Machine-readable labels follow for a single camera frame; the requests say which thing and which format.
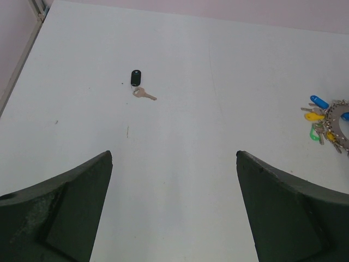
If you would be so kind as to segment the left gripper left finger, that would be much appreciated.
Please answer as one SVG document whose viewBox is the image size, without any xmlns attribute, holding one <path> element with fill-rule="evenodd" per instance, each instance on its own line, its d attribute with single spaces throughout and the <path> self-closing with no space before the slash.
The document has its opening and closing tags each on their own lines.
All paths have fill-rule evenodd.
<svg viewBox="0 0 349 262">
<path fill-rule="evenodd" d="M 106 151 L 1 196 L 1 261 L 89 261 L 111 174 Z"/>
</svg>

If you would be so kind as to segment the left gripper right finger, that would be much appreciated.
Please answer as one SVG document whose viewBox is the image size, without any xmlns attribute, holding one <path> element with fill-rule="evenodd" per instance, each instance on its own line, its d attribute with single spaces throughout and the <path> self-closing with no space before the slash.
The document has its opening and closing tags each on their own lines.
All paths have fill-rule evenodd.
<svg viewBox="0 0 349 262">
<path fill-rule="evenodd" d="M 348 194 L 237 152 L 237 176 L 259 261 L 348 261 Z"/>
</svg>

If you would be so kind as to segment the silver disc keyring with keys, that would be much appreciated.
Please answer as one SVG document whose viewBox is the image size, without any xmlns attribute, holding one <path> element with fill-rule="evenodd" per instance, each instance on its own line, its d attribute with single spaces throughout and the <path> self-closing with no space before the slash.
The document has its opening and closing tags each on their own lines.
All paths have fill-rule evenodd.
<svg viewBox="0 0 349 262">
<path fill-rule="evenodd" d="M 311 122 L 309 137 L 321 145 L 329 141 L 339 154 L 348 152 L 348 136 L 340 128 L 341 120 L 348 122 L 348 100 L 327 103 L 312 95 L 310 101 L 308 108 L 301 108 L 304 118 Z"/>
</svg>

